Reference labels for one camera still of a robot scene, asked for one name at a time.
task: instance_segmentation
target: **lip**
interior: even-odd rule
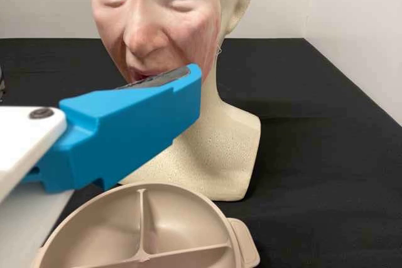
[[[147,70],[142,71],[139,70],[138,68],[132,67],[132,66],[127,66],[128,74],[130,76],[130,81],[132,82],[137,82],[141,80],[145,80],[146,78],[153,77],[155,75],[159,75],[163,73],[163,71],[156,71],[156,70]]]

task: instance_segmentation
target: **mannequin head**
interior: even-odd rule
[[[92,0],[100,37],[128,82],[197,63],[203,79],[249,0]]]

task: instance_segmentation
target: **beige plastic plate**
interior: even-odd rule
[[[33,268],[252,268],[249,230],[206,197],[166,184],[107,191],[68,216]]]

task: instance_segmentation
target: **black tablecloth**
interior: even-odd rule
[[[260,267],[402,267],[402,128],[303,39],[226,40],[219,92],[261,118],[246,198]],[[0,40],[4,105],[124,82],[99,40]],[[101,191],[76,192],[62,217]]]

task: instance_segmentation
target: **white speckled bust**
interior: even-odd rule
[[[236,27],[250,0],[165,1],[130,0],[130,5],[129,0],[92,0],[100,37],[127,81],[191,62],[203,71],[199,120],[121,183],[172,183],[213,200],[243,199],[253,173],[261,123],[220,99],[216,63],[219,45]]]

